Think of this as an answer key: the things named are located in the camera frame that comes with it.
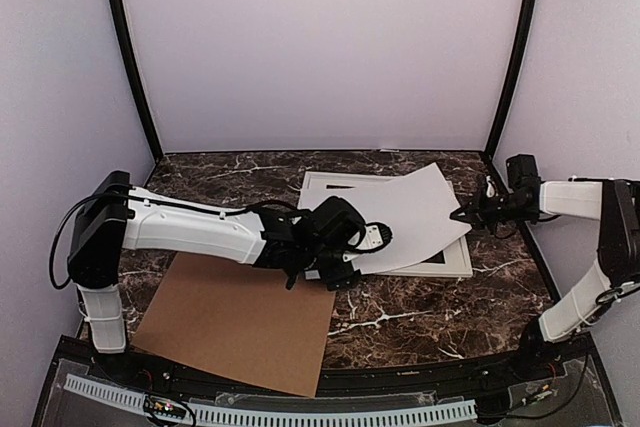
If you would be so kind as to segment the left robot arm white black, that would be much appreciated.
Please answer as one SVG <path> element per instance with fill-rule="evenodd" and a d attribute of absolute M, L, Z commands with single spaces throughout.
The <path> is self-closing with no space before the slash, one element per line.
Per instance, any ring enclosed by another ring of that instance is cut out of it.
<path fill-rule="evenodd" d="M 313 209 L 298 210 L 283 201 L 224 209 L 155 194 L 131 184 L 124 171 L 111 172 L 65 213 L 52 241 L 50 264 L 67 226 L 72 228 L 68 277 L 51 284 L 57 290 L 76 287 L 93 347 L 103 354 L 103 368 L 120 383 L 134 382 L 141 374 L 140 359 L 127 350 L 118 287 L 123 251 L 166 250 L 279 270 L 288 288 L 314 270 L 328 289 L 336 290 L 358 278 L 352 261 L 367 249 L 364 218 L 339 197 Z"/>

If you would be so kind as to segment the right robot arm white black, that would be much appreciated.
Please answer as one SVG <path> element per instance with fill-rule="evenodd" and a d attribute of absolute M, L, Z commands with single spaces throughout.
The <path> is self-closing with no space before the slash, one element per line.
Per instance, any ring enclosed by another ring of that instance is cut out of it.
<path fill-rule="evenodd" d="M 544 345 L 564 342 L 595 325 L 611 307 L 639 292 L 639 182 L 579 176 L 544 180 L 531 154 L 508 158 L 506 174 L 505 191 L 491 177 L 481 178 L 476 192 L 450 219 L 492 235 L 507 223 L 565 225 L 572 220 L 588 225 L 594 241 L 592 262 L 582 277 L 529 323 L 522 334 L 529 343 L 511 357 L 511 373 L 530 381 L 549 363 Z"/>

